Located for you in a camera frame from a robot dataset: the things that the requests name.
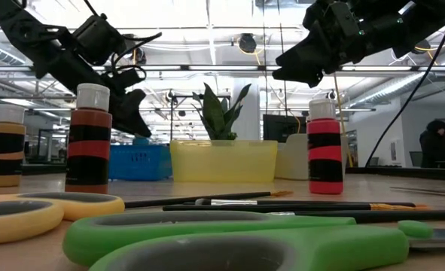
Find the yellow plastic container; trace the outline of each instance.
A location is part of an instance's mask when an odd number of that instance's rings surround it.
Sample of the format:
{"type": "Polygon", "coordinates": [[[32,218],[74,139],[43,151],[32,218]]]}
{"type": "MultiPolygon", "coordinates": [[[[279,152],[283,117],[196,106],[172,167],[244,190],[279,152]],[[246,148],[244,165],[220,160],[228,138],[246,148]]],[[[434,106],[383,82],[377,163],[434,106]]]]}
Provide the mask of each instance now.
{"type": "Polygon", "coordinates": [[[274,181],[276,141],[172,141],[174,181],[274,181]]]}

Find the black jacket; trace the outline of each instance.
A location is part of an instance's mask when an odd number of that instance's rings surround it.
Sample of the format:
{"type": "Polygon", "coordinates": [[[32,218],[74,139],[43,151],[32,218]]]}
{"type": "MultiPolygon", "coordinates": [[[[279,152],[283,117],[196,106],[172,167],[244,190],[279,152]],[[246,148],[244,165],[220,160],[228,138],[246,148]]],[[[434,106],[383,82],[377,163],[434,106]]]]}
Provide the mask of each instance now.
{"type": "Polygon", "coordinates": [[[445,161],[443,136],[436,131],[424,131],[419,136],[419,143],[423,152],[422,168],[437,168],[437,161],[445,161]]]}

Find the person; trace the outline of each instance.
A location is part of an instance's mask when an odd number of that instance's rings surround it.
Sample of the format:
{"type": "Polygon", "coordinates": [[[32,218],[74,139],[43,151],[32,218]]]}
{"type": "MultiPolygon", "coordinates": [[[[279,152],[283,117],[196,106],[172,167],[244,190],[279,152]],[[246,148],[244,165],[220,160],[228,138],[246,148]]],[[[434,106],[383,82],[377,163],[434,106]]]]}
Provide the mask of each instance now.
{"type": "Polygon", "coordinates": [[[438,167],[437,161],[445,161],[444,134],[445,123],[441,120],[433,120],[428,123],[426,131],[419,136],[423,153],[422,168],[435,169],[438,167]]]}

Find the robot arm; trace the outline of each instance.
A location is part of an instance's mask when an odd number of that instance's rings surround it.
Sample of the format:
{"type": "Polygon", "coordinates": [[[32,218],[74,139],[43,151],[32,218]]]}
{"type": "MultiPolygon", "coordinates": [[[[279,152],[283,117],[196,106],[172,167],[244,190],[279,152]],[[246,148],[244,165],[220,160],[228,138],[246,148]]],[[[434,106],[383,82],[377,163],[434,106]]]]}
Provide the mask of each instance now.
{"type": "Polygon", "coordinates": [[[90,66],[104,65],[110,55],[122,54],[126,50],[124,37],[108,24],[104,14],[91,16],[72,34],[66,27],[40,23],[16,1],[0,0],[0,27],[10,43],[33,61],[36,78],[50,73],[75,94],[77,85],[81,83],[108,87],[113,127],[144,137],[151,136],[139,113],[144,92],[125,92],[126,87],[144,78],[140,78],[135,69],[127,69],[120,74],[114,72],[112,77],[108,73],[99,75],[90,66]]]}
{"type": "Polygon", "coordinates": [[[445,0],[317,0],[306,10],[307,38],[276,58],[279,80],[319,84],[340,65],[392,48],[396,57],[445,26],[445,0]]]}

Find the tan paint bottle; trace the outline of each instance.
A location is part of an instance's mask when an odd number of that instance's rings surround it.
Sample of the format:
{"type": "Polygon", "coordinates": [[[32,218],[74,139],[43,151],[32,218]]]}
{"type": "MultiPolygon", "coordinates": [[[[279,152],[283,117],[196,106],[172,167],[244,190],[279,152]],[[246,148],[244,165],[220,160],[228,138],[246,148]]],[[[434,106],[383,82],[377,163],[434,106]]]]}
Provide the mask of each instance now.
{"type": "Polygon", "coordinates": [[[25,108],[0,105],[0,187],[18,186],[21,180],[26,128],[25,108]]]}

